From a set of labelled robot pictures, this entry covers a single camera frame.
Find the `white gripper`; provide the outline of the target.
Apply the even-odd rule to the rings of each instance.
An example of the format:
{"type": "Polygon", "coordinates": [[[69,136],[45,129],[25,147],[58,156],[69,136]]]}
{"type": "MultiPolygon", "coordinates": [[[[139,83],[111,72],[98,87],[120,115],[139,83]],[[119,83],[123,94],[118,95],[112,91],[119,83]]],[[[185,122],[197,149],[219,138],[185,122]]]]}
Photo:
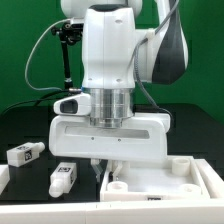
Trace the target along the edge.
{"type": "Polygon", "coordinates": [[[54,156],[90,158],[97,182],[101,181],[101,160],[113,163],[117,177],[122,161],[162,164],[167,157],[166,133],[170,116],[166,113],[136,113],[124,119],[120,127],[90,124],[91,97],[81,93],[54,103],[57,116],[49,132],[49,150],[54,156]]]}

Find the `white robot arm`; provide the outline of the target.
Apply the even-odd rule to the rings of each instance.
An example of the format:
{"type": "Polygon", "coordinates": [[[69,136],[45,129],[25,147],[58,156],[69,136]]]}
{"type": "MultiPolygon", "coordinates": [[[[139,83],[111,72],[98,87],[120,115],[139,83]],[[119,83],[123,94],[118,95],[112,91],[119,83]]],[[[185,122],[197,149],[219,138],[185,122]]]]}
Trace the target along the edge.
{"type": "Polygon", "coordinates": [[[55,156],[125,162],[160,167],[167,158],[166,133],[172,116],[148,97],[151,111],[136,112],[132,94],[145,82],[171,84],[186,70],[188,50],[182,31],[179,0],[155,0],[159,26],[135,28],[142,0],[99,0],[70,3],[63,10],[83,23],[84,78],[79,94],[54,104],[49,134],[55,156]]]}

